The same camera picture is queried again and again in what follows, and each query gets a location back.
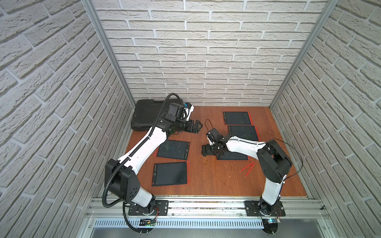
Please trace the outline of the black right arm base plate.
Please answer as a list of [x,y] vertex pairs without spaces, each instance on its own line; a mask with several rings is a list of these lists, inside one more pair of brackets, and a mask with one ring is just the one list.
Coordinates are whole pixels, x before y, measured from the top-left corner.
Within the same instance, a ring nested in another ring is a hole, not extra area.
[[262,200],[246,200],[244,205],[248,217],[286,216],[285,208],[280,200],[276,201],[274,205],[269,205]]

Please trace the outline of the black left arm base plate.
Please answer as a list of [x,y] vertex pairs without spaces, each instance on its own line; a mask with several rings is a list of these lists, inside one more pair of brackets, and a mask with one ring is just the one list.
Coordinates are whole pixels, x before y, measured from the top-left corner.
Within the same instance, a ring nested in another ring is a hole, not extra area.
[[168,200],[155,200],[149,203],[147,207],[138,204],[130,205],[129,216],[167,216],[169,208]]

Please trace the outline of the red tablet with green scribbles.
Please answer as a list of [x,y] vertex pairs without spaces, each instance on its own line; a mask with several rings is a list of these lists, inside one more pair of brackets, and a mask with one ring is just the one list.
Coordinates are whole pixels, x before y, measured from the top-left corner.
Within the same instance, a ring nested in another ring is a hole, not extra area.
[[255,126],[246,125],[236,125],[228,126],[229,134],[232,136],[237,136],[242,139],[247,139],[251,141],[259,141],[259,136],[257,133],[257,128]]

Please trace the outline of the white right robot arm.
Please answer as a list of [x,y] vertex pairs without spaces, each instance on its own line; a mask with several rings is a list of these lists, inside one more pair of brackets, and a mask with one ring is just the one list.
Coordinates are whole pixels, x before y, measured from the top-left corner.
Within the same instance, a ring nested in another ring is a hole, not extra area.
[[232,135],[223,136],[216,129],[210,130],[206,136],[209,144],[202,146],[203,156],[234,152],[257,159],[266,178],[260,205],[270,207],[280,200],[283,183],[292,167],[291,159],[279,145],[280,140],[251,141]]

